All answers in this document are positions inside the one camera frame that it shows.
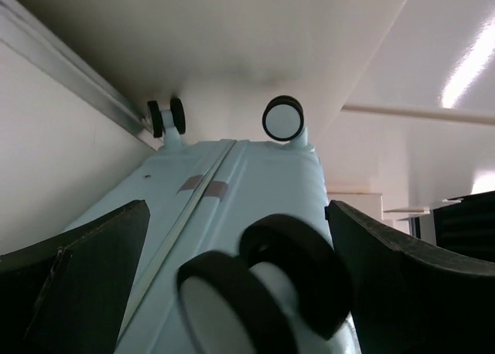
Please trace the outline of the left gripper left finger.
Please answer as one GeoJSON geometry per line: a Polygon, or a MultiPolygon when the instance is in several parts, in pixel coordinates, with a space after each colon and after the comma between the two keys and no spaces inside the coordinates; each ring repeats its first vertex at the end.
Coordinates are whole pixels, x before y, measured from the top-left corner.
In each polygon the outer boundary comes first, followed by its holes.
{"type": "Polygon", "coordinates": [[[1,257],[3,353],[113,353],[149,208],[133,200],[1,257]]]}

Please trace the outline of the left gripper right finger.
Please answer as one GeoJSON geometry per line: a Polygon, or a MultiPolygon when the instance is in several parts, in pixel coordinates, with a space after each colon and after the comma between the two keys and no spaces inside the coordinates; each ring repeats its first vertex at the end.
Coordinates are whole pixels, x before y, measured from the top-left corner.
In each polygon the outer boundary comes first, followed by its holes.
{"type": "Polygon", "coordinates": [[[353,286],[363,353],[492,353],[494,265],[442,249],[343,201],[326,207],[353,286]]]}

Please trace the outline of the light blue hardshell suitcase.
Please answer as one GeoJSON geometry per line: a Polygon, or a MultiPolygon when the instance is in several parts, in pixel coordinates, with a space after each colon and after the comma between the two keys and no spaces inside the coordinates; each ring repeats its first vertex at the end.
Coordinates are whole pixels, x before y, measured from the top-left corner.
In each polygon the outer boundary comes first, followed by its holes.
{"type": "Polygon", "coordinates": [[[133,200],[150,213],[116,352],[357,352],[302,105],[268,103],[267,141],[194,145],[179,98],[148,108],[163,146],[74,222],[133,200]]]}

